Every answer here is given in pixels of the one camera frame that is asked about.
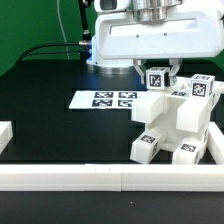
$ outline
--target black table surface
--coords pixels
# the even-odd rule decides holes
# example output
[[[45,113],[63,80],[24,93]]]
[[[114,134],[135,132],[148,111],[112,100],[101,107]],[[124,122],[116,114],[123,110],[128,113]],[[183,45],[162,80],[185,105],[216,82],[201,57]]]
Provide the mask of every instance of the black table surface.
[[[163,66],[154,63],[151,66]],[[224,72],[185,62],[178,75]],[[143,124],[130,110],[70,110],[77,90],[144,91],[136,73],[97,74],[78,61],[24,61],[0,78],[0,120],[14,137],[0,164],[133,163],[131,143]],[[212,120],[223,126],[223,98]],[[154,163],[169,163],[161,153]],[[209,153],[204,161],[212,164]],[[223,223],[224,193],[0,192],[0,223]]]

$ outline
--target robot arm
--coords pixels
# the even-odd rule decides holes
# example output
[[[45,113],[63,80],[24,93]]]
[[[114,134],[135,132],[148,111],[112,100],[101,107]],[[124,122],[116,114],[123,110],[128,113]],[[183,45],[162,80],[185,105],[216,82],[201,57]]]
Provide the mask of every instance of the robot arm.
[[[143,76],[140,60],[170,59],[172,83],[181,58],[215,57],[224,48],[223,0],[96,0],[95,9],[101,67],[134,65]]]

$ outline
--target black cable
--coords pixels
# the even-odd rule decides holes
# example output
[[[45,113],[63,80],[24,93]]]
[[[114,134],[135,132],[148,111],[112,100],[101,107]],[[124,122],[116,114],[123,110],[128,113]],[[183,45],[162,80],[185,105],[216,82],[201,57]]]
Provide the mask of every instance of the black cable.
[[[67,53],[89,53],[89,50],[76,50],[76,51],[57,51],[57,52],[41,52],[41,53],[33,53],[33,54],[26,54],[20,56],[20,58],[16,61],[16,63],[21,62],[26,57],[37,56],[37,55],[52,55],[52,54],[67,54]]]
[[[35,51],[37,49],[45,48],[45,47],[68,47],[68,46],[79,46],[78,42],[68,42],[68,43],[46,43],[46,44],[40,44],[36,45],[34,47],[31,47],[30,49],[26,50],[23,52],[23,54],[18,58],[16,63],[20,62],[26,55],[29,55],[30,52]]]

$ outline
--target green background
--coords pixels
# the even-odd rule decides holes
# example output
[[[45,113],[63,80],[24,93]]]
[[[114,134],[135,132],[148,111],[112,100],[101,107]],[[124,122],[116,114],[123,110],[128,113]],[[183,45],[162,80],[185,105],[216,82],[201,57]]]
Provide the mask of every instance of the green background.
[[[0,0],[0,3],[0,75],[12,67],[28,48],[41,43],[63,42],[57,0]],[[87,9],[87,14],[90,31],[94,34],[96,13],[93,4]],[[61,0],[61,16],[67,40],[79,41],[82,29],[78,0]],[[224,70],[223,56],[221,53],[210,60]],[[47,58],[66,59],[66,55]]]

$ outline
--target white wall edge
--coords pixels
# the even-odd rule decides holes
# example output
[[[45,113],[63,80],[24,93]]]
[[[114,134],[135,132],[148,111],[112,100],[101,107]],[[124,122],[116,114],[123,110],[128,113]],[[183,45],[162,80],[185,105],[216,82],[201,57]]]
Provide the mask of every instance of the white wall edge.
[[[0,191],[224,191],[224,166],[0,165]]]

